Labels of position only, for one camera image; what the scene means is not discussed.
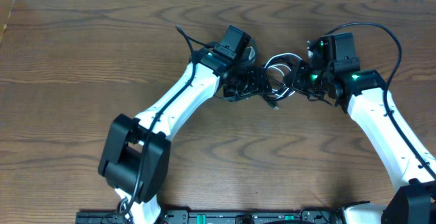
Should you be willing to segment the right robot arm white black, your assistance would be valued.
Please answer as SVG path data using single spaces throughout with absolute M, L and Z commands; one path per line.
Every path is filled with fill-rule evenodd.
M 387 205 L 342 207 L 342 223 L 434 223 L 435 158 L 398 111 L 381 75 L 362 70 L 351 33 L 327 34 L 308 47 L 309 61 L 297 61 L 286 84 L 308 98 L 329 97 L 364 131 L 394 188 Z

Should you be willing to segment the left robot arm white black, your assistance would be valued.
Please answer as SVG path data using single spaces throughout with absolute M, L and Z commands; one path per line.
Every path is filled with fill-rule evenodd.
M 161 208 L 157 193 L 169 167 L 170 147 L 188 118 L 222 90 L 228 101 L 246 99 L 267 89 L 255 41 L 229 26 L 218 42 L 191 50 L 181 78 L 150 108 L 111 123 L 98 172 L 121 200 L 113 219 L 120 223 L 155 223 Z

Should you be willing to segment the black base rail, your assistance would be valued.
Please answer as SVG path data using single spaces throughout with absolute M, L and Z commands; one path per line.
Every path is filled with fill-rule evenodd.
M 122 219 L 110 211 L 81 211 L 75 224 L 136 223 L 129 217 Z M 291 212 L 207 212 L 164 210 L 153 221 L 161 224 L 238 224 L 238 223 L 344 223 L 338 210 L 303 208 Z

